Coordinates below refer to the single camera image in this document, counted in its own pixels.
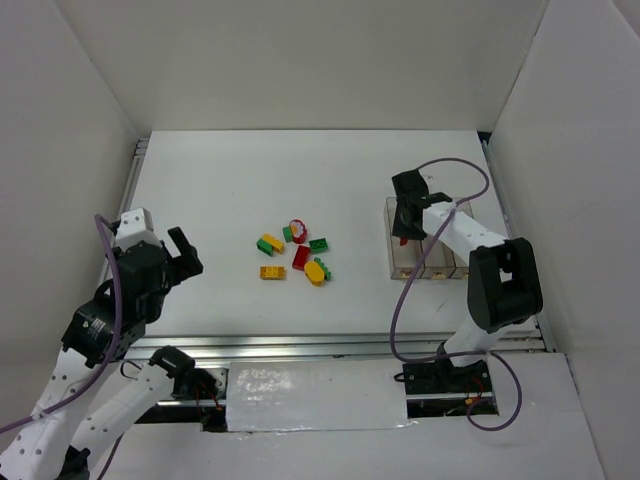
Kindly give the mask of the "small green lego brick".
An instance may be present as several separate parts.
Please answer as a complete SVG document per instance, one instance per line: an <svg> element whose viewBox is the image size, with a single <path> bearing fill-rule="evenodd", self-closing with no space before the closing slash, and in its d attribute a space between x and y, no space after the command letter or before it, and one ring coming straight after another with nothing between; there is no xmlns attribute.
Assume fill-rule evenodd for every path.
<svg viewBox="0 0 640 480"><path fill-rule="evenodd" d="M283 232L283 237L284 237L286 243L290 243L290 242L293 241L293 233L292 233L292 230L291 230L291 228L289 226L285 226L282 229L282 232Z"/></svg>

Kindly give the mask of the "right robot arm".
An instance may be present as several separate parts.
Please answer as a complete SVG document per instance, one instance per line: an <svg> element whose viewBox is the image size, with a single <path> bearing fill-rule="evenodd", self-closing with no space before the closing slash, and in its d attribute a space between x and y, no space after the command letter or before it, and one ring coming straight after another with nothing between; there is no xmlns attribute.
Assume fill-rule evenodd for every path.
<svg viewBox="0 0 640 480"><path fill-rule="evenodd" d="M395 216L391 235L401 242L426 241L427 256L436 243L448 247L468 267L468 316L431 360L409 360L425 367L436 383L452 387L484 363L485 353L513 325L543 307L534 250L522 238L509 239L481 225L461 209L463 199L429 191L417 169L392 178Z"/></svg>

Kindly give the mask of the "red lego brick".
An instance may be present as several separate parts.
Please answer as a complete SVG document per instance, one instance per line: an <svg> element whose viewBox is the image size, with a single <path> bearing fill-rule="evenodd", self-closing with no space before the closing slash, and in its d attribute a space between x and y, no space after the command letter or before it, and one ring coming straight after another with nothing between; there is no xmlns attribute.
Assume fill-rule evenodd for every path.
<svg viewBox="0 0 640 480"><path fill-rule="evenodd" d="M311 249L306 245L298 245L292 261L294 270L303 271L305 264L308 262Z"/></svg>

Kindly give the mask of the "red flower lego piece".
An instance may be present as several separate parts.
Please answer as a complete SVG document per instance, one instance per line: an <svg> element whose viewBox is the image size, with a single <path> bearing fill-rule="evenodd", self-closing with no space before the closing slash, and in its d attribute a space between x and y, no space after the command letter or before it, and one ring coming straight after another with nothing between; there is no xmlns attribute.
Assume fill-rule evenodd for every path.
<svg viewBox="0 0 640 480"><path fill-rule="evenodd" d="M307 239L306 225L300 219L293 219L289 222L292 241L296 244L303 244Z"/></svg>

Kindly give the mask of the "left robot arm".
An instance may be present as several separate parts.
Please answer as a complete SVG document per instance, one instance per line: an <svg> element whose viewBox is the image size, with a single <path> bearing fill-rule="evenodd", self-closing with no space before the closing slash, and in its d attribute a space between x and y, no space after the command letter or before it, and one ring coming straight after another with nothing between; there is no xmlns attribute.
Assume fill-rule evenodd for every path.
<svg viewBox="0 0 640 480"><path fill-rule="evenodd" d="M214 397L216 380L173 346L156 350L138 374L95 412L101 386L148 324L159 319L172 288L202 274L196 248L179 227L168 232L179 254L157 238L123 241L106 254L112 277L81 305L62 338L50 380L32 413L1 454L4 479L87 479L106 449L158 401Z"/></svg>

